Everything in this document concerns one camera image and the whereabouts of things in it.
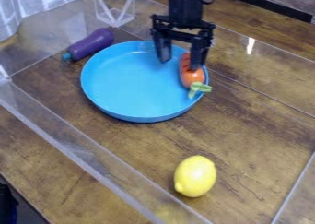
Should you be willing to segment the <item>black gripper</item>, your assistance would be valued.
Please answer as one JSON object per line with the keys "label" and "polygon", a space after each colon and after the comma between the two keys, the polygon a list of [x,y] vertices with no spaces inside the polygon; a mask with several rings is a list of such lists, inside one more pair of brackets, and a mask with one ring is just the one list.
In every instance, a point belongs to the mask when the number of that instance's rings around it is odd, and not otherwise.
{"label": "black gripper", "polygon": [[188,39],[190,34],[176,32],[174,29],[200,29],[199,36],[191,41],[191,65],[198,70],[206,63],[212,45],[212,30],[215,25],[203,20],[203,6],[215,0],[168,0],[166,15],[151,15],[152,27],[150,29],[158,58],[162,63],[171,59],[171,39]]}

